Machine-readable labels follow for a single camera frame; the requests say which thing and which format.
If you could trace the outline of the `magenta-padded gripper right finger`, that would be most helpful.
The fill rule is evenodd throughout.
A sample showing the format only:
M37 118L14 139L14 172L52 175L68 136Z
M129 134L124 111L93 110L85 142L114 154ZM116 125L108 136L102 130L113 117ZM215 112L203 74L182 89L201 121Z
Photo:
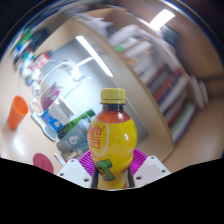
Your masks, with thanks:
M127 174L129 187L140 188L170 175L170 171L155 155L146 156L140 150L135 149Z

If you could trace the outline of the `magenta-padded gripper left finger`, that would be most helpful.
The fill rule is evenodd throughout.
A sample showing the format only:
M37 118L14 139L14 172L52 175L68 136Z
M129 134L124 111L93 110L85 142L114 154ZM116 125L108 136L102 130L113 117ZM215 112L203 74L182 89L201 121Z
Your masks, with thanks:
M83 188L96 189L98 186L98 171L89 151L78 159L70 159L58 176Z

